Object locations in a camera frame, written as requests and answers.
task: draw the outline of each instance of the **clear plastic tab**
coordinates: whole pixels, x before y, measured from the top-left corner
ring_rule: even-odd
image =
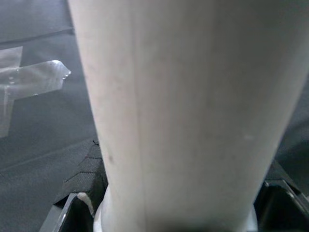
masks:
[[[3,50],[1,54],[2,58],[8,58],[5,62],[10,67],[0,69],[0,138],[8,134],[14,100],[61,89],[71,73],[58,60],[19,68],[18,56],[14,58]]]

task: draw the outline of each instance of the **gray cloth background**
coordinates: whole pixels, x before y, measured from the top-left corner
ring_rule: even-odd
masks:
[[[67,2],[2,0],[0,22],[0,49],[23,46],[22,66],[58,59],[72,71],[62,90],[15,101],[0,139],[0,232],[36,232],[96,131]],[[277,153],[307,195],[308,109],[309,82]]]

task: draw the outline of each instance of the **white pole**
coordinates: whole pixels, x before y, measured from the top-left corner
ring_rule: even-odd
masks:
[[[307,75],[308,3],[70,1],[104,232],[245,230]]]

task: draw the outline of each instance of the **white cylindrical pole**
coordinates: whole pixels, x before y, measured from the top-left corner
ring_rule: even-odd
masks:
[[[307,75],[308,3],[70,1],[104,232],[245,230]]]

